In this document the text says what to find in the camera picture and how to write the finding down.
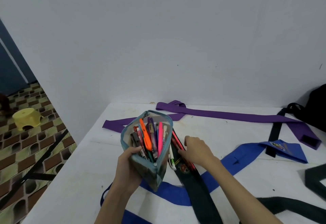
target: table surface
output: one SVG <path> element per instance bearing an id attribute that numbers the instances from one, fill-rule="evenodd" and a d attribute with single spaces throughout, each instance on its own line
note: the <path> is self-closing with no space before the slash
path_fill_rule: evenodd
<path id="1" fill-rule="evenodd" d="M 274 115 L 280 108 L 188 106 L 192 109 L 236 113 Z M 137 117 L 145 110 L 155 110 L 154 104 L 111 103 L 100 115 L 54 181 L 27 215 L 23 224 L 93 223 L 100 210 L 103 191 L 114 179 L 118 156 L 123 152 L 120 133 L 102 128 L 104 121 Z M 223 158 L 238 145 L 267 141 L 272 124 L 250 123 L 186 115 L 173 124 L 178 136 L 197 136 L 208 144 L 218 158 Z M 298 199 L 326 209 L 326 201 L 304 186 L 304 170 L 326 163 L 326 135 L 312 127 L 323 141 L 318 150 L 303 144 L 308 164 L 279 156 L 272 158 L 262 152 L 235 178 L 256 197 L 281 196 Z M 279 139 L 299 143 L 287 125 L 283 124 Z M 202 174 L 205 170 L 196 166 Z M 173 170 L 167 167 L 164 181 L 181 185 Z M 224 223 L 238 223 L 238 218 L 220 187 L 211 197 Z M 198 223 L 192 207 L 176 206 L 139 187 L 130 198 L 129 211 L 154 224 Z M 277 215 L 285 224 L 313 223 L 289 211 Z"/>

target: purple strap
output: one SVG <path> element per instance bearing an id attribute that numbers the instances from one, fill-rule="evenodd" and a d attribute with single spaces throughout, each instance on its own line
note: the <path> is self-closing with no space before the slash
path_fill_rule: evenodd
<path id="1" fill-rule="evenodd" d="M 170 111 L 176 114 L 169 114 L 173 121 L 180 120 L 184 115 L 211 117 L 211 118 L 222 118 L 231 119 L 238 121 L 247 121 L 254 123 L 275 123 L 281 122 L 286 123 L 296 138 L 303 144 L 310 148 L 317 149 L 321 143 L 320 139 L 312 132 L 309 126 L 299 120 L 287 118 L 280 115 L 256 115 L 256 114 L 240 114 L 240 113 L 228 113 L 223 111 L 205 111 L 189 109 L 186 105 L 178 100 L 174 100 L 170 103 L 159 102 L 156 105 L 156 110 Z M 103 124 L 103 128 L 110 129 L 116 132 L 123 130 L 124 125 L 131 123 L 135 118 L 125 118 L 120 120 L 106 120 Z M 315 143 L 308 143 L 307 138 Z"/>

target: pencil case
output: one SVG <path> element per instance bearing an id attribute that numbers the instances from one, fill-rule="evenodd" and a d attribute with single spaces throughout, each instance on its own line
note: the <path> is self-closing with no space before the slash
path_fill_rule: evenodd
<path id="1" fill-rule="evenodd" d="M 148 183 L 148 185 L 157 191 L 158 186 L 161 184 L 163 177 L 166 172 L 166 167 L 169 157 L 169 146 L 171 143 L 171 135 L 173 128 L 172 119 L 163 113 L 148 110 L 133 120 L 129 125 L 127 125 L 121 132 L 121 146 L 125 151 L 127 148 L 132 147 L 133 143 L 130 138 L 130 134 L 134 132 L 134 126 L 139 124 L 139 120 L 143 119 L 145 125 L 147 124 L 147 117 L 153 118 L 156 123 L 162 122 L 163 125 L 167 126 L 167 134 L 165 137 L 165 144 L 162 148 L 161 154 L 157 158 L 156 164 L 149 160 L 144 159 L 138 154 L 133 154 L 130 157 L 131 163 L 143 177 L 143 179 Z"/>

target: pink highlighter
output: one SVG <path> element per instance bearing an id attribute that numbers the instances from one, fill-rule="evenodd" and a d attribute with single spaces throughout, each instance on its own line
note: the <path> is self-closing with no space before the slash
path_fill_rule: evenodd
<path id="1" fill-rule="evenodd" d="M 163 149 L 163 125 L 162 122 L 158 124 L 158 156 L 160 156 Z"/>

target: yellow plastic stool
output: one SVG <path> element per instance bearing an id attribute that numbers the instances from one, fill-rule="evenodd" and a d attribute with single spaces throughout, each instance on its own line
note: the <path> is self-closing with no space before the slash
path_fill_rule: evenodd
<path id="1" fill-rule="evenodd" d="M 22 130 L 22 128 L 26 125 L 33 127 L 40 125 L 42 115 L 34 108 L 29 107 L 19 110 L 18 112 L 14 113 L 12 117 L 18 130 Z"/>

